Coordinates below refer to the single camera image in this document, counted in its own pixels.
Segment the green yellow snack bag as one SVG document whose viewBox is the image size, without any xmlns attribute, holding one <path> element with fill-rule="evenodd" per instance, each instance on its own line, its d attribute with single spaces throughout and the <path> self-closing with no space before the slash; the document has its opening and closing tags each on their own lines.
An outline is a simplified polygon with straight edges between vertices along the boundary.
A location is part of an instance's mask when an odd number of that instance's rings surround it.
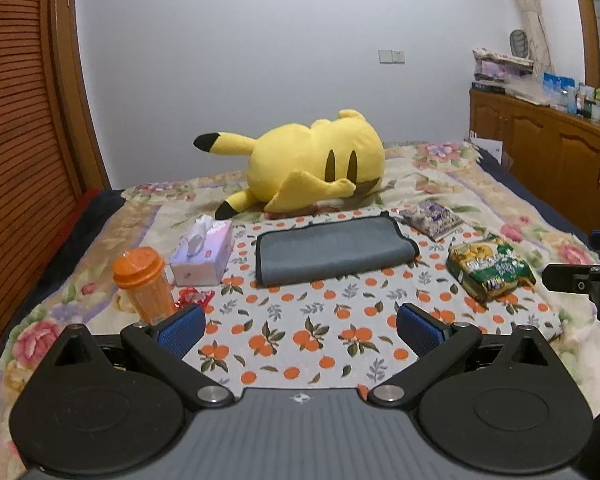
<svg viewBox="0 0 600 480">
<path fill-rule="evenodd" d="M 507 240 L 495 234 L 450 246 L 446 268 L 468 295 L 479 302 L 489 302 L 518 286 L 536 283 L 527 261 Z"/>
</svg>

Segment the purple snack packet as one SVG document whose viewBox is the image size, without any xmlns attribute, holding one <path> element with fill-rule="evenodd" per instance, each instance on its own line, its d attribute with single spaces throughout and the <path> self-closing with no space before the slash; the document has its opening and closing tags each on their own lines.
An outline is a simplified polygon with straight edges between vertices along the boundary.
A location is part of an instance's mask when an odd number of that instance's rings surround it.
<svg viewBox="0 0 600 480">
<path fill-rule="evenodd" d="M 400 211 L 400 218 L 405 224 L 436 242 L 463 224 L 463 220 L 455 212 L 434 200 L 407 205 Z"/>
</svg>

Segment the floral bed blanket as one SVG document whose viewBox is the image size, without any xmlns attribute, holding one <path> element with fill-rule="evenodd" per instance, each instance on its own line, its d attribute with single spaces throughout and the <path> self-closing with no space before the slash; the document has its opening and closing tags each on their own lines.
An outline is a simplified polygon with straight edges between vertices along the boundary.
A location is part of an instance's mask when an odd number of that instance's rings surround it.
<svg viewBox="0 0 600 480">
<path fill-rule="evenodd" d="M 470 144 L 407 145 L 389 148 L 386 157 L 385 179 L 376 195 L 288 217 L 246 212 L 234 220 L 233 240 L 238 224 L 300 217 L 313 224 L 383 211 L 397 214 L 428 198 L 458 214 L 462 226 L 478 232 L 478 240 L 489 234 L 507 240 L 535 271 L 560 263 L 544 240 L 550 234 L 571 234 L 582 243 L 572 226 L 560 222 L 495 160 Z M 244 184 L 242 174 L 220 174 L 139 185 L 91 203 L 61 251 L 58 268 L 47 274 L 42 289 L 20 313 L 0 357 L 0 479 L 15 479 L 23 472 L 8 430 L 10 410 L 60 331 L 84 323 L 95 334 L 114 334 L 137 320 L 125 293 L 114 286 L 114 259 L 140 246 L 169 257 L 198 217 L 214 211 Z M 596 262 L 594 252 L 585 250 L 588 261 Z M 600 412 L 600 322 L 594 306 L 583 296 L 531 287 L 557 312 L 562 332 L 550 342 L 592 410 Z"/>
</svg>

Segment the stack of boxes on cabinet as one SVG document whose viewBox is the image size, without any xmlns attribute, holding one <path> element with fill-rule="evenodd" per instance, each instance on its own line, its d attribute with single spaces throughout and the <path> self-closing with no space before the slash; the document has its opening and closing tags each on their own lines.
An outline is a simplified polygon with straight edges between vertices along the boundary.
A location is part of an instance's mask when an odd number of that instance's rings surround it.
<svg viewBox="0 0 600 480">
<path fill-rule="evenodd" d="M 512 82 L 533 75 L 534 62 L 530 58 L 499 54 L 485 48 L 472 50 L 475 60 L 474 87 L 477 89 L 495 89 L 505 93 Z"/>
</svg>

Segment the white wall switch plate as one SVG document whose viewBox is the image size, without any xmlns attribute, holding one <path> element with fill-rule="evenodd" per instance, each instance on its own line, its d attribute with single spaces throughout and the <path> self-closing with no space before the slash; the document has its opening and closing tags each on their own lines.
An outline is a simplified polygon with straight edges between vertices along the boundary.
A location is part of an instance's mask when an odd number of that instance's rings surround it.
<svg viewBox="0 0 600 480">
<path fill-rule="evenodd" d="M 379 50 L 378 61 L 380 64 L 404 64 L 405 53 L 400 50 Z"/>
</svg>

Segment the blue box on cabinet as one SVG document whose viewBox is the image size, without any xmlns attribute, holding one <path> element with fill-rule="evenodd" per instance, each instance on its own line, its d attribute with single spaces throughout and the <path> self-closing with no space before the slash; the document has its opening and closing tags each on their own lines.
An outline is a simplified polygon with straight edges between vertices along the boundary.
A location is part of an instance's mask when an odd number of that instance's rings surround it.
<svg viewBox="0 0 600 480">
<path fill-rule="evenodd" d="M 542 79 L 542 88 L 548 104 L 554 107 L 567 108 L 569 90 L 573 90 L 576 82 L 573 78 L 558 76 L 545 72 Z"/>
</svg>

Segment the orange lidded plastic cup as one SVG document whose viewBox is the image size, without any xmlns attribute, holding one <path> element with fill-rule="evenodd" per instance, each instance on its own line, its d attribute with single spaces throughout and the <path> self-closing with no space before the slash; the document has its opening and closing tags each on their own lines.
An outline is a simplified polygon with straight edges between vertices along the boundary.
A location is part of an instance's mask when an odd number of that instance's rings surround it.
<svg viewBox="0 0 600 480">
<path fill-rule="evenodd" d="M 112 265 L 112 273 L 145 323 L 157 325 L 176 312 L 166 263 L 154 248 L 124 252 Z"/>
</svg>

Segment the pink tissue box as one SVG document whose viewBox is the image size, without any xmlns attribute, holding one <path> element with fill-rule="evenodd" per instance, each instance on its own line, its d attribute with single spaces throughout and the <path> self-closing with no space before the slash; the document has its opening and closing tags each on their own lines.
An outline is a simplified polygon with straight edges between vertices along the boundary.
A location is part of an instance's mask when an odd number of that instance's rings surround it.
<svg viewBox="0 0 600 480">
<path fill-rule="evenodd" d="M 174 284 L 178 287 L 219 285 L 232 249 L 232 222 L 204 214 L 181 237 L 169 260 Z"/>
</svg>

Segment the wooden sideboard cabinet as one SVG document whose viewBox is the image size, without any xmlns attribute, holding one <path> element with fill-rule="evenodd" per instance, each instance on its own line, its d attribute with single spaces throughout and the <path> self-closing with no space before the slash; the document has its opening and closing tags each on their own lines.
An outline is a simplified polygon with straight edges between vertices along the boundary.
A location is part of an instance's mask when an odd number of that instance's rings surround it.
<svg viewBox="0 0 600 480">
<path fill-rule="evenodd" d="M 600 230 L 600 122 L 469 92 L 470 131 L 503 143 L 509 172 L 582 232 Z"/>
</svg>

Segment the yellow Pikachu plush toy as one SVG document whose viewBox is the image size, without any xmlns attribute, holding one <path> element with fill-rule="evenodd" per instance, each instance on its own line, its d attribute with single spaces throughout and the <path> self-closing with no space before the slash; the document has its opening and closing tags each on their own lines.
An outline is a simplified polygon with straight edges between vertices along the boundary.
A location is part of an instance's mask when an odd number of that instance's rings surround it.
<svg viewBox="0 0 600 480">
<path fill-rule="evenodd" d="M 246 156 L 247 187 L 222 201 L 215 218 L 226 220 L 254 205 L 286 214 L 325 200 L 345 200 L 377 191 L 385 173 L 385 148 L 357 110 L 312 125 L 288 124 L 257 139 L 231 132 L 197 136 L 193 146 L 206 153 Z"/>
</svg>

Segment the purple and grey towel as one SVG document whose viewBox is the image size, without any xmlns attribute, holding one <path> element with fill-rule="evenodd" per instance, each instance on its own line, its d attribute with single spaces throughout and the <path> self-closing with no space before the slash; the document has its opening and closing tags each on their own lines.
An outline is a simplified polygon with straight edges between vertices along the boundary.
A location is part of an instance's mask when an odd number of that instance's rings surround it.
<svg viewBox="0 0 600 480">
<path fill-rule="evenodd" d="M 263 287 L 309 283 L 392 268 L 419 256 L 386 212 L 260 235 L 256 279 Z"/>
</svg>

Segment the small red snack wrapper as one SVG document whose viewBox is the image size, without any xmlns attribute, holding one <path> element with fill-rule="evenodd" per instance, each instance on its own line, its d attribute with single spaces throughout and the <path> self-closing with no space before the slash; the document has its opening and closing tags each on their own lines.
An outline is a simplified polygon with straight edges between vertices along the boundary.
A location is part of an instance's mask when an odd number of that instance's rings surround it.
<svg viewBox="0 0 600 480">
<path fill-rule="evenodd" d="M 178 298 L 175 299 L 175 307 L 184 309 L 193 304 L 194 306 L 201 307 L 202 310 L 207 310 L 214 295 L 215 292 L 213 290 L 200 290 L 193 286 L 183 287 L 178 291 Z"/>
</svg>

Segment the beige tied curtain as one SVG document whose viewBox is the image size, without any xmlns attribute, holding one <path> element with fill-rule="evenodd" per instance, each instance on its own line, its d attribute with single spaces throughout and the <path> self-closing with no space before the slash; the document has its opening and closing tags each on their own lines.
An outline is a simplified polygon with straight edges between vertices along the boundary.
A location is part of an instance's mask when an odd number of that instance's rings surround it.
<svg viewBox="0 0 600 480">
<path fill-rule="evenodd" d="M 550 46 L 544 24 L 541 0 L 516 0 L 521 15 L 522 27 L 527 35 L 530 56 L 534 62 L 533 70 L 536 76 L 554 70 Z"/>
</svg>

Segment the small grey desk fan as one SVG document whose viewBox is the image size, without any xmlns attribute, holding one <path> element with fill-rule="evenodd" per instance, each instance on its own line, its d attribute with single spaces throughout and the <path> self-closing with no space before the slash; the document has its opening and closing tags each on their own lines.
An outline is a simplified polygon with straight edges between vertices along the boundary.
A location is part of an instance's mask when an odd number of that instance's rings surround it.
<svg viewBox="0 0 600 480">
<path fill-rule="evenodd" d="M 529 40 L 523 29 L 514 29 L 509 34 L 509 47 L 515 58 L 530 58 Z"/>
</svg>

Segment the orange-print white cloth mat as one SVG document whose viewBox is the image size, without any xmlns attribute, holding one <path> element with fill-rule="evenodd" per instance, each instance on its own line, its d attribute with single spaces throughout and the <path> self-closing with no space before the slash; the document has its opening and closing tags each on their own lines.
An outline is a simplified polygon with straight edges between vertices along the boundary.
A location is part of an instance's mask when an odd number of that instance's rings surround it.
<svg viewBox="0 0 600 480">
<path fill-rule="evenodd" d="M 445 323 L 469 322 L 488 335 L 519 324 L 552 340 L 557 312 L 531 286 L 487 304 L 472 299 L 446 270 L 450 245 L 479 234 L 460 226 L 432 242 L 403 233 L 419 247 L 412 262 L 346 278 L 262 288 L 256 281 L 256 240 L 268 231 L 300 228 L 300 217 L 235 226 L 234 248 L 206 312 L 206 331 L 184 360 L 235 394 L 246 387 L 359 388 L 366 392 L 412 364 L 415 353 L 396 334 L 405 301 Z"/>
</svg>

